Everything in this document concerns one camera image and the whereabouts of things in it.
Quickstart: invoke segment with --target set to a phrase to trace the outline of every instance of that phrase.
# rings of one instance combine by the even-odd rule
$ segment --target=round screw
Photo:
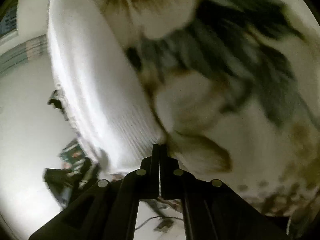
[[[136,171],[136,173],[139,176],[144,176],[147,173],[147,171],[144,170],[144,169],[139,169],[139,170]]]
[[[108,185],[108,181],[105,179],[99,180],[98,181],[98,186],[99,187],[106,187]]]
[[[180,170],[180,169],[174,170],[173,174],[176,176],[181,176],[183,175],[183,170]]]
[[[221,187],[222,186],[222,181],[219,179],[214,179],[213,181],[211,181],[212,186],[214,187]]]

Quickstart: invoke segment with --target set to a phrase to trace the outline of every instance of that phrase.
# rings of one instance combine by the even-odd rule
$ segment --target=silver rivet
[[[176,176],[181,176],[183,175],[183,170],[180,170],[180,169],[174,170],[173,174]]]
[[[139,170],[136,171],[136,173],[137,173],[137,175],[139,175],[139,176],[144,176],[147,172],[146,172],[146,170],[144,170],[144,169],[139,169]]]
[[[212,186],[215,186],[215,187],[221,187],[223,183],[219,179],[214,179],[213,181],[211,181],[211,184]]]
[[[108,185],[108,181],[105,179],[99,180],[98,181],[98,186],[99,187],[106,187]]]

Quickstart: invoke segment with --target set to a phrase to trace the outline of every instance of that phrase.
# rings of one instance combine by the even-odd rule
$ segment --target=white fabric
[[[108,172],[137,168],[163,140],[134,69],[94,0],[50,0],[53,75]]]

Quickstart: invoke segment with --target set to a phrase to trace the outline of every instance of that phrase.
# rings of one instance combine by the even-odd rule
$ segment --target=white cloth
[[[78,131],[108,172],[137,168],[164,133],[94,0],[50,0],[52,71]]]

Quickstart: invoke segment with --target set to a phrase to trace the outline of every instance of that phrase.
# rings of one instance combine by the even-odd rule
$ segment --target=black cable
[[[146,221],[144,221],[140,226],[136,227],[135,230],[138,230],[140,228],[142,228],[146,223],[148,223],[151,219],[154,219],[154,218],[171,218],[171,219],[177,219],[177,220],[181,220],[183,221],[182,218],[177,218],[177,217],[160,217],[160,216],[156,216],[156,217],[151,217],[151,218],[148,218]]]

